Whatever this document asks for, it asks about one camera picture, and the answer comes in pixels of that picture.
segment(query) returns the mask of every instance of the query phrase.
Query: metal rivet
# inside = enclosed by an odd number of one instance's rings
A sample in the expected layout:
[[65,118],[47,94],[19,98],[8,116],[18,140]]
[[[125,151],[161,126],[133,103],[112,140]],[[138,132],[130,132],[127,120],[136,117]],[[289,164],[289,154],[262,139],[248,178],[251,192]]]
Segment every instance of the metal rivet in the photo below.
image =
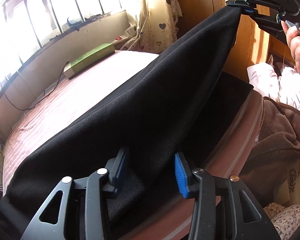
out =
[[101,169],[97,170],[97,173],[98,173],[99,175],[104,175],[104,174],[106,174],[107,172],[108,172],[108,170],[107,170],[106,168],[101,168]]
[[69,183],[69,182],[71,182],[72,181],[72,178],[71,177],[69,177],[69,176],[65,176],[65,177],[63,177],[62,178],[62,180],[61,180],[63,183]]
[[240,178],[237,175],[231,175],[230,180],[233,182],[238,182],[240,180]]
[[193,172],[194,172],[195,174],[202,174],[202,173],[204,173],[204,170],[201,169],[201,168],[195,168],[195,169],[193,170]]

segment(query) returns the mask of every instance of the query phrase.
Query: windowsill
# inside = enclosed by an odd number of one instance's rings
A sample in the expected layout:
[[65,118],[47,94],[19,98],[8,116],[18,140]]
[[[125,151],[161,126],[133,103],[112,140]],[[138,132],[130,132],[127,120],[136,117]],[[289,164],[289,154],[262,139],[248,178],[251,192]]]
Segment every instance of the windowsill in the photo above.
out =
[[[47,48],[49,48],[51,45],[53,45],[54,43],[56,43],[57,41],[61,40],[62,38],[64,38],[65,36],[67,36],[68,34],[72,33],[72,32],[76,32],[77,28],[82,28],[90,23],[93,23],[95,21],[98,21],[100,19],[103,19],[105,17],[108,17],[110,15],[114,15],[116,13],[119,12],[123,12],[125,11],[125,9],[121,9],[118,11],[113,11],[110,13],[106,13],[104,15],[100,15],[97,17],[94,17],[92,19],[88,19],[86,22],[84,23],[80,23],[78,24],[75,28],[72,27],[68,30],[66,30],[64,33],[59,34],[58,36],[56,36],[55,38],[53,38],[51,41],[49,41],[47,44],[45,44],[41,49],[39,49],[38,51],[36,51],[25,63],[23,63],[23,65],[18,69],[19,72],[21,72],[26,66],[28,66],[37,56],[39,56],[42,52],[44,52]],[[15,72],[10,78],[9,80],[3,85],[2,89],[0,90],[0,98],[3,96],[3,93],[7,90],[7,88],[9,87],[9,85],[12,83],[12,81],[18,76],[18,72]]]

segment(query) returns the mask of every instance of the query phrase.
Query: green box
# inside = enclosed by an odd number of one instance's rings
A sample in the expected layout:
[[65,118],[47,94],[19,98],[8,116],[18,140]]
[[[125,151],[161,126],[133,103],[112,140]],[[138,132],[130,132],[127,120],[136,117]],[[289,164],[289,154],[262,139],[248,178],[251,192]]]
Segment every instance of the green box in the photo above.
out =
[[111,43],[104,43],[100,46],[88,51],[76,60],[69,62],[63,73],[67,78],[71,78],[80,71],[84,70],[86,67],[90,66],[92,63],[114,53],[114,46]]

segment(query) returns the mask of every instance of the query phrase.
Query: window frame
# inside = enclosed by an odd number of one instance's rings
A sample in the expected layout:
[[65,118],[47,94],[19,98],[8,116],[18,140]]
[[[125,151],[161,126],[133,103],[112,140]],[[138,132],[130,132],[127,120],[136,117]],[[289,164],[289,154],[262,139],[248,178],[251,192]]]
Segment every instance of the window frame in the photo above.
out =
[[[53,18],[54,18],[54,20],[56,22],[56,25],[57,25],[57,28],[59,29],[60,34],[57,35],[56,37],[52,38],[50,41],[48,41],[44,45],[42,45],[41,41],[38,39],[38,36],[37,36],[36,31],[35,31],[34,25],[33,25],[32,21],[31,21],[31,17],[30,17],[30,14],[29,14],[28,6],[27,6],[27,0],[5,0],[5,1],[3,1],[1,3],[0,7],[3,7],[5,21],[7,22],[7,18],[9,17],[9,12],[11,10],[13,10],[17,5],[19,5],[20,3],[24,2],[25,6],[26,6],[26,11],[27,11],[27,14],[28,14],[28,19],[30,20],[30,23],[31,23],[34,35],[36,36],[36,39],[38,41],[38,45],[39,45],[40,48],[34,54],[32,54],[25,62],[23,62],[22,59],[20,58],[20,56],[18,55],[19,60],[21,62],[21,67],[15,73],[13,73],[11,76],[9,75],[8,79],[6,78],[7,82],[4,82],[4,84],[1,83],[1,85],[0,85],[0,87],[1,87],[1,89],[0,89],[0,97],[4,94],[4,92],[9,87],[9,85],[12,83],[12,81],[18,76],[18,72],[22,71],[30,62],[32,62],[37,56],[39,56],[42,52],[44,52],[52,44],[54,44],[55,42],[61,40],[62,38],[64,38],[68,34],[76,31],[78,28],[80,29],[80,28],[82,28],[82,27],[84,27],[84,26],[86,26],[86,25],[88,25],[88,24],[90,24],[92,22],[95,22],[95,21],[97,21],[97,20],[99,20],[101,18],[104,18],[104,17],[107,17],[109,15],[112,15],[112,12],[104,13],[101,1],[98,0],[98,3],[100,4],[100,8],[102,10],[102,14],[101,15],[93,16],[93,17],[91,17],[89,19],[85,19],[83,17],[83,15],[82,15],[82,12],[81,12],[80,8],[79,8],[77,0],[74,0],[74,1],[76,3],[76,6],[77,6],[77,9],[79,11],[79,15],[81,17],[82,22],[79,23],[79,24],[77,24],[75,27],[70,27],[69,29],[63,31],[62,27],[60,26],[60,24],[58,22],[58,18],[57,18],[56,14],[55,14],[55,11],[54,11],[54,8],[53,8],[53,3],[51,2],[51,0],[48,0],[48,2],[51,5],[52,16],[53,16]],[[121,9],[116,10],[116,13],[125,11],[125,9],[122,9],[120,0],[119,0],[119,3],[120,3]]]

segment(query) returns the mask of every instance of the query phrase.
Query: hand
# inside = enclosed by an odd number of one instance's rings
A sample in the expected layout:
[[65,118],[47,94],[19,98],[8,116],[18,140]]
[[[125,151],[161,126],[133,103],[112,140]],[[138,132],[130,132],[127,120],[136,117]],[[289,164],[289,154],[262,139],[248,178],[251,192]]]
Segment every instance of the hand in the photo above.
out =
[[300,36],[298,35],[297,27],[293,26],[288,28],[284,21],[281,21],[281,25],[287,36],[287,44],[290,48],[291,55],[296,61],[297,71],[300,74]]

